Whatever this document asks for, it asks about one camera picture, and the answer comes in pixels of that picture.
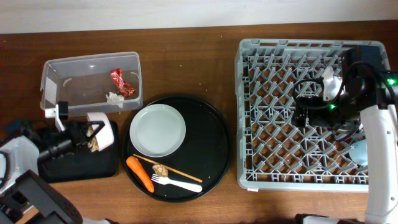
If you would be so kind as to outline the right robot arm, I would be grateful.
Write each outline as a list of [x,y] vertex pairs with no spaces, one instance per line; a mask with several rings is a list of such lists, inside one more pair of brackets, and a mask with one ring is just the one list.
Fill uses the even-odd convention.
[[397,223],[397,72],[383,67],[376,46],[358,45],[344,51],[342,76],[323,74],[312,82],[321,96],[300,96],[292,89],[292,122],[333,131],[363,128],[368,154],[369,193],[366,223]]

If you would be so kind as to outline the pink bowl with scraps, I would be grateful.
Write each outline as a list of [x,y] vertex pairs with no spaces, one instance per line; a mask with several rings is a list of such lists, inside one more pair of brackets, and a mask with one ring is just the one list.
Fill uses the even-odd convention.
[[88,121],[102,121],[104,126],[99,130],[94,138],[88,142],[88,148],[91,152],[100,152],[105,150],[114,142],[114,134],[110,121],[105,113],[92,112],[86,115]]

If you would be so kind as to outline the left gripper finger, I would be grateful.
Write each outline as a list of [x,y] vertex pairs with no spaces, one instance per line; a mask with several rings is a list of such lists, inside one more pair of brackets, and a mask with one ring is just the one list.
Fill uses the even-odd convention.
[[84,131],[87,131],[89,128],[92,128],[94,131],[99,129],[100,131],[105,126],[104,121],[80,121],[80,128]]
[[96,135],[99,133],[99,129],[89,129],[85,131],[84,129],[78,130],[76,147],[81,148],[83,146],[88,146],[89,148],[99,148],[98,140]]

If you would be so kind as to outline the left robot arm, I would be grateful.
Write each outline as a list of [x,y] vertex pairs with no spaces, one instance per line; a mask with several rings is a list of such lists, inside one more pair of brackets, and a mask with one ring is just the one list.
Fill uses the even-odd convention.
[[33,125],[21,121],[20,136],[2,141],[1,223],[16,223],[31,208],[39,212],[28,223],[93,223],[39,176],[39,166],[89,146],[111,129],[109,121],[71,121],[61,132]]

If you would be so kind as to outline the red snack wrapper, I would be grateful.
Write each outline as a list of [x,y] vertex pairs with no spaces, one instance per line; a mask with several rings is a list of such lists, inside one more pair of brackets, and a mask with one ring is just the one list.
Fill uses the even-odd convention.
[[130,97],[135,94],[136,89],[123,80],[123,72],[120,68],[111,70],[110,77],[123,97]]

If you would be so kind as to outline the light blue cup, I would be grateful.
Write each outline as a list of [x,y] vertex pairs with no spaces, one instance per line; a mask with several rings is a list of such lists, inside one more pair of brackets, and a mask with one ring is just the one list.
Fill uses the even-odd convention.
[[352,149],[349,151],[351,160],[360,166],[368,165],[367,141],[365,139],[351,144]]

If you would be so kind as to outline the white tissue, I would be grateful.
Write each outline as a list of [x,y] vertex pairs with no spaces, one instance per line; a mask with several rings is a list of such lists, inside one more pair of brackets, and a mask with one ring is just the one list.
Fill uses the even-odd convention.
[[124,106],[124,103],[123,103],[124,97],[123,97],[122,95],[118,95],[118,94],[115,94],[115,93],[113,93],[113,92],[109,92],[109,93],[106,95],[106,99],[107,99],[107,102],[108,102],[108,103],[111,103],[111,102],[118,102],[118,103],[117,103],[117,106],[118,106],[119,108],[123,108],[123,106]]

